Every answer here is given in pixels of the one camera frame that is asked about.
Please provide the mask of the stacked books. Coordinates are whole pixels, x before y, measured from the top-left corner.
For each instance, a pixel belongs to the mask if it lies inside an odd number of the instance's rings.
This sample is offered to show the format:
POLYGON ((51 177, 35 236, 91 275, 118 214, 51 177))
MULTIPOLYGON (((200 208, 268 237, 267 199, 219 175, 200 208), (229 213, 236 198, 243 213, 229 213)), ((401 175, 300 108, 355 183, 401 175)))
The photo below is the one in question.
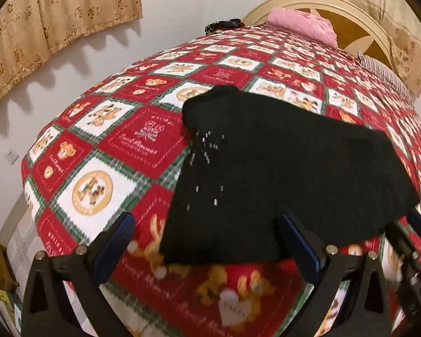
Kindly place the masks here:
POLYGON ((0 289, 0 314, 12 336, 21 336, 21 303, 13 294, 0 289))

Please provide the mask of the cream wooden headboard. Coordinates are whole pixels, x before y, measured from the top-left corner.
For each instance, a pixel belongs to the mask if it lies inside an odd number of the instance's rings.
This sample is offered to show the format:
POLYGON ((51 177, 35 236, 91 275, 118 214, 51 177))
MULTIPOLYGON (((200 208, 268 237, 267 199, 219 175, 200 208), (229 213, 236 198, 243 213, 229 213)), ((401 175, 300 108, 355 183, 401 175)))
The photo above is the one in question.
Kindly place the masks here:
POLYGON ((339 48, 352 56, 362 52, 395 70, 388 34, 355 4, 346 0, 267 0, 249 12, 243 21, 247 25, 263 24, 274 7, 301 10, 330 20, 339 48))

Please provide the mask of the red patchwork bear bedspread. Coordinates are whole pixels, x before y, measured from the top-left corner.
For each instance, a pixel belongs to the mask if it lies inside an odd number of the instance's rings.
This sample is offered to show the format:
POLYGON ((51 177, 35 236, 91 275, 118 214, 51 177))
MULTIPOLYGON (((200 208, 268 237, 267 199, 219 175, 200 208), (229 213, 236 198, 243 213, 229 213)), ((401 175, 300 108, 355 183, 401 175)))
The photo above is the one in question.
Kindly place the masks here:
MULTIPOLYGON (((22 162, 26 199, 50 257, 91 245, 124 211, 134 216, 134 235, 99 286, 130 336, 283 336, 314 289, 291 254, 259 263, 183 265, 165 263, 159 251, 191 143, 183 105, 220 85, 384 132, 418 191, 412 210, 421 214, 418 114, 344 51, 259 25, 141 60, 66 108, 22 162)), ((406 215, 390 223, 407 235, 421 263, 421 238, 406 215)), ((384 228, 374 238, 334 246, 343 254, 378 255, 390 336, 421 336, 421 329, 403 329, 402 261, 384 228)), ((327 336, 348 286, 340 283, 315 336, 327 336)))

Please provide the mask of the beige curtain behind headboard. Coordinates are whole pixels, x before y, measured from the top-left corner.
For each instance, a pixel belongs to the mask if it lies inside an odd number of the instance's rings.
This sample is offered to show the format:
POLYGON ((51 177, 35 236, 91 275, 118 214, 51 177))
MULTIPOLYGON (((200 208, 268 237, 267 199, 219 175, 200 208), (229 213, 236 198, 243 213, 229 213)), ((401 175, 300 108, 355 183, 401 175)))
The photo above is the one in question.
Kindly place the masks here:
POLYGON ((346 0, 370 15, 389 36, 398 76, 421 95, 421 22, 405 0, 346 0))

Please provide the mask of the striped pillow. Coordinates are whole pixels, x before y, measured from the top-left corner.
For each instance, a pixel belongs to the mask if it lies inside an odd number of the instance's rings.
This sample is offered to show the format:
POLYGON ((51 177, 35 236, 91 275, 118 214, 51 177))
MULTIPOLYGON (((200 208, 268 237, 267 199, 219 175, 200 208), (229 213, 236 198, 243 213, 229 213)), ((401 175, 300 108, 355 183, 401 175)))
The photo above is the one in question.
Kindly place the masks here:
POLYGON ((373 72, 374 75, 386 82, 388 86, 393 88, 401 96, 408 100, 411 99, 410 90, 408 90, 402 79, 388 66, 377 59, 362 54, 362 52, 357 53, 357 58, 359 59, 362 67, 370 72, 373 72))

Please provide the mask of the white wall socket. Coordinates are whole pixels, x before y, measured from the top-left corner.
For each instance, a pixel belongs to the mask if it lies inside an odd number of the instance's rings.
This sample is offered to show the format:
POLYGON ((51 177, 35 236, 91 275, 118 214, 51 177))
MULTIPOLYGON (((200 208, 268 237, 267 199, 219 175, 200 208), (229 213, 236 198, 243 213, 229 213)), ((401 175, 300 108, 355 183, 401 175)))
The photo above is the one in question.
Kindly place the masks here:
POLYGON ((4 154, 4 158, 8 164, 14 165, 14 163, 16 163, 19 159, 19 155, 13 149, 9 149, 4 154))

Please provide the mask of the black red item beside bed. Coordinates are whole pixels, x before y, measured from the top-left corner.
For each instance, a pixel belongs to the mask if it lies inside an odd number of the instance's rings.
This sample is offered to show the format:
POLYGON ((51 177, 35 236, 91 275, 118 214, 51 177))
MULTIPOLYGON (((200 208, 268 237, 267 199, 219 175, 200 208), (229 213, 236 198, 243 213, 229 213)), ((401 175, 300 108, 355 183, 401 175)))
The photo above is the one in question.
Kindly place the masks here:
POLYGON ((227 21, 216 21, 207 25, 204 28, 204 33, 206 36, 209 36, 220 33, 222 31, 236 30, 243 27, 245 27, 245 24, 241 19, 233 18, 227 21))

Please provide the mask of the beige curtain on left wall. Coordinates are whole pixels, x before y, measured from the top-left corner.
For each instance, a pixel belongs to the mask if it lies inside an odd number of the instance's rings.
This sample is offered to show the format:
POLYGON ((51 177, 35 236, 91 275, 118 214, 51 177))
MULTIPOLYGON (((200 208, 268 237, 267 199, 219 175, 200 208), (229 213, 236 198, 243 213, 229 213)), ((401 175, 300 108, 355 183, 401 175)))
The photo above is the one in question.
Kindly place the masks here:
POLYGON ((0 101, 76 39, 142 17, 141 0, 7 0, 0 9, 0 101))

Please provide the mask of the pink folded blanket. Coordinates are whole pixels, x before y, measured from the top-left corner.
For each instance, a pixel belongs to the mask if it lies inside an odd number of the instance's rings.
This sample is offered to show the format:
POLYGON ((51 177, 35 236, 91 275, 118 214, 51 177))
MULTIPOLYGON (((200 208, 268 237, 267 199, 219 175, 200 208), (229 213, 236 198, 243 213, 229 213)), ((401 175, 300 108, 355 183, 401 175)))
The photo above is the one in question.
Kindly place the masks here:
POLYGON ((295 33, 309 40, 338 48, 337 34, 330 20, 295 9, 274 7, 269 12, 265 26, 278 31, 295 33))

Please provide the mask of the black pants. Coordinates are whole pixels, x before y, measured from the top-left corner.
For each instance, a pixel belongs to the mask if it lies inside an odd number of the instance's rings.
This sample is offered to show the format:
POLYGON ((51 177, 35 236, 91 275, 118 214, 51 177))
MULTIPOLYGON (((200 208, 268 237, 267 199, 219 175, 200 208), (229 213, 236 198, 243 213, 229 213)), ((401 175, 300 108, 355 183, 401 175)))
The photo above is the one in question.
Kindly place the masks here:
POLYGON ((220 85, 187 100, 191 143, 159 251, 167 264, 290 256, 290 211, 336 246, 375 236, 420 201, 381 131, 220 85))

